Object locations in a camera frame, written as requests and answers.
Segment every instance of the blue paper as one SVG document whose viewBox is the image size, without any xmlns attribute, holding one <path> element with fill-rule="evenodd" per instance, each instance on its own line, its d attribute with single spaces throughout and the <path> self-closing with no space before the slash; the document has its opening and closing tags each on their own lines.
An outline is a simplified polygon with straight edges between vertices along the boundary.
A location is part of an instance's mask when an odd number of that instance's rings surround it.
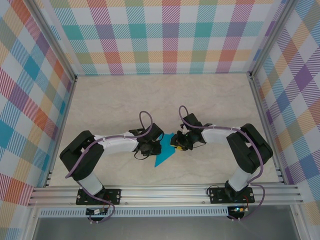
<svg viewBox="0 0 320 240">
<path fill-rule="evenodd" d="M 155 157 L 155 164 L 154 167 L 159 166 L 165 160 L 170 158 L 175 152 L 176 149 L 170 145 L 171 138 L 174 136 L 174 133 L 165 134 L 163 139 L 161 140 L 161 153 Z"/>
</svg>

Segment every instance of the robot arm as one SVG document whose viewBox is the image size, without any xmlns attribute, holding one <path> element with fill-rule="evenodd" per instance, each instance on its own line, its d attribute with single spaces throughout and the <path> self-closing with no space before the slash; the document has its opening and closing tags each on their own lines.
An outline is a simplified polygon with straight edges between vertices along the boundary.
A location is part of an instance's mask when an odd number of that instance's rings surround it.
<svg viewBox="0 0 320 240">
<path fill-rule="evenodd" d="M 183 119 L 192 126 L 202 127 L 201 122 L 197 120 L 193 113 L 188 114 Z M 192 150 L 193 145 L 197 142 L 203 144 L 218 143 L 230 146 L 238 168 L 225 183 L 225 194 L 230 201 L 233 201 L 248 186 L 248 181 L 260 167 L 260 161 L 253 146 L 250 145 L 241 133 L 235 130 L 194 128 L 186 124 L 182 124 L 181 127 L 184 129 L 184 132 L 188 132 L 184 134 L 178 131 L 172 137 L 170 144 L 182 151 Z M 265 164 L 273 156 L 273 151 L 268 143 L 252 124 L 247 123 L 238 129 L 246 133 L 253 141 L 260 153 L 263 164 Z"/>
<path fill-rule="evenodd" d="M 104 187 L 93 172 L 101 156 L 115 154 L 120 152 L 139 152 L 143 156 L 159 155 L 161 153 L 161 144 L 157 140 L 164 132 L 155 124 L 152 124 L 150 132 L 144 137 L 135 138 L 148 131 L 148 129 L 129 130 L 126 133 L 119 134 L 123 137 L 113 137 L 103 139 L 95 143 L 84 155 L 79 165 L 72 173 L 72 178 L 91 195 L 97 195 Z M 82 155 L 84 149 L 98 139 L 105 138 L 100 135 L 93 135 L 86 130 L 81 132 L 60 154 L 68 171 L 71 171 L 76 162 Z"/>
</svg>

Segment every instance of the aluminum frame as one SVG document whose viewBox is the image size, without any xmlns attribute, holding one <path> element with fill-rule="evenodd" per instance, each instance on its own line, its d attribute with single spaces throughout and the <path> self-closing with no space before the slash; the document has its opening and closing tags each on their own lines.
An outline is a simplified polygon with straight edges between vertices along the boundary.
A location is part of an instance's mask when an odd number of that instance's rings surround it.
<svg viewBox="0 0 320 240">
<path fill-rule="evenodd" d="M 88 218 L 86 207 L 41 208 L 40 218 Z M 194 207 L 126 207 L 116 208 L 113 218 L 158 218 L 158 217 L 222 217 L 228 216 L 227 206 Z"/>
<path fill-rule="evenodd" d="M 283 29 L 287 19 L 290 16 L 290 13 L 293 11 L 298 0 L 288 0 L 284 10 L 275 24 L 265 48 L 262 50 L 259 58 L 256 61 L 256 64 L 253 68 L 253 76 L 259 71 L 262 64 L 264 63 L 267 55 L 269 54 L 271 47 L 274 42 L 277 40 L 281 30 Z M 73 93 L 76 87 L 75 74 L 68 62 L 66 57 L 61 50 L 57 40 L 54 38 L 50 27 L 43 18 L 38 6 L 34 3 L 33 0 L 26 0 L 26 5 L 35 16 L 37 23 L 39 24 L 41 30 L 45 33 L 46 38 L 48 39 L 53 50 L 58 55 L 59 60 L 63 63 L 63 67 L 67 69 L 70 77 L 74 79 L 74 84 L 72 86 L 72 91 L 70 94 L 70 99 L 66 107 L 66 113 L 62 121 L 62 126 L 59 131 L 57 138 L 56 149 L 54 150 L 52 160 L 50 162 L 48 178 L 43 186 L 44 188 L 35 188 L 31 196 L 29 203 L 29 221 L 26 224 L 26 228 L 23 234 L 22 239 L 32 239 L 38 218 L 41 217 L 41 209 L 43 208 L 73 208 L 79 209 L 83 206 L 77 206 L 75 204 L 75 199 L 77 197 L 78 187 L 77 186 L 62 186 L 62 187 L 51 187 L 49 182 L 51 179 L 51 173 L 54 167 L 56 156 L 58 153 L 59 145 L 63 135 L 63 130 L 67 121 L 68 111 L 72 102 Z M 299 189 L 296 185 L 286 185 L 288 183 L 287 176 L 283 173 L 283 166 L 279 160 L 279 153 L 275 147 L 270 126 L 267 123 L 267 118 L 263 111 L 261 105 L 261 99 L 257 91 L 257 86 L 255 82 L 248 75 L 249 84 L 252 90 L 254 100 L 260 115 L 262 126 L 266 134 L 267 141 L 270 143 L 271 147 L 274 150 L 273 161 L 276 166 L 276 171 L 278 174 L 279 182 L 278 183 L 261 183 L 266 189 L 266 197 L 264 200 L 264 205 L 290 205 L 292 209 L 292 214 L 297 225 L 298 232 L 301 239 L 311 239 L 308 230 L 306 228 L 305 220 L 303 217 L 303 212 L 301 209 L 301 204 L 303 204 L 303 198 L 300 195 Z M 206 189 L 210 184 L 196 184 L 196 185 L 159 185 L 159 186 L 105 186 L 106 188 L 121 188 L 122 189 L 122 198 L 120 205 L 117 205 L 116 208 L 128 209 L 128 208 L 154 208 L 154 207 L 167 207 L 167 208 L 176 208 L 176 207 L 204 207 L 209 208 L 216 204 L 210 204 L 209 197 L 206 196 Z M 253 193 L 255 195 L 256 202 L 252 205 L 259 204 L 262 197 L 262 190 L 259 187 L 252 187 Z M 235 206 L 236 204 L 217 204 L 217 206 Z"/>
</svg>

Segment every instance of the gray floor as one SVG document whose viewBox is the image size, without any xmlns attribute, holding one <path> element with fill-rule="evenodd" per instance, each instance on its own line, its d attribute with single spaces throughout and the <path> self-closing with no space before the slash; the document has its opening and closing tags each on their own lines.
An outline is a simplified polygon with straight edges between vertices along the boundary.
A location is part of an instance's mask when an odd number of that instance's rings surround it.
<svg viewBox="0 0 320 240">
<path fill-rule="evenodd" d="M 252 217 L 40 218 L 34 240 L 297 240 L 289 206 L 263 206 Z"/>
<path fill-rule="evenodd" d="M 178 115 L 185 105 L 203 124 L 240 127 L 253 124 L 263 134 L 246 74 L 154 74 L 79 77 L 59 153 L 82 131 L 121 134 L 140 128 L 139 112 L 151 113 L 167 134 L 180 130 Z M 145 124 L 149 123 L 143 116 Z M 155 156 L 136 160 L 133 153 L 103 156 L 94 172 L 104 185 L 167 185 L 225 183 L 237 168 L 228 145 L 207 144 L 193 151 L 176 151 L 155 167 Z M 77 185 L 56 160 L 51 186 Z M 272 160 L 258 182 L 278 182 Z"/>
</svg>

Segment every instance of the black mounting plate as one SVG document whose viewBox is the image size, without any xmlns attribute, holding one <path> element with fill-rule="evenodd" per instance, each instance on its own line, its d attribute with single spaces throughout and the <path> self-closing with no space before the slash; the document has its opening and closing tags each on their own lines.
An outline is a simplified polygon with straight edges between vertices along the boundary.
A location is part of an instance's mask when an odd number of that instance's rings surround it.
<svg viewBox="0 0 320 240">
<path fill-rule="evenodd" d="M 101 192 L 100 198 L 107 200 L 113 203 L 114 205 L 120 204 L 121 189 L 103 189 L 101 191 L 103 192 Z M 75 204 L 76 205 L 103 205 L 104 202 L 93 199 L 92 197 L 87 195 L 83 189 L 80 188 L 78 190 Z"/>
<path fill-rule="evenodd" d="M 254 192 L 251 187 L 246 187 L 245 190 L 235 198 L 234 201 L 230 201 L 229 197 L 225 193 L 224 187 L 211 187 L 208 189 L 208 194 L 210 196 L 211 204 L 246 204 L 248 198 L 248 203 L 253 204 L 255 202 Z"/>
</svg>

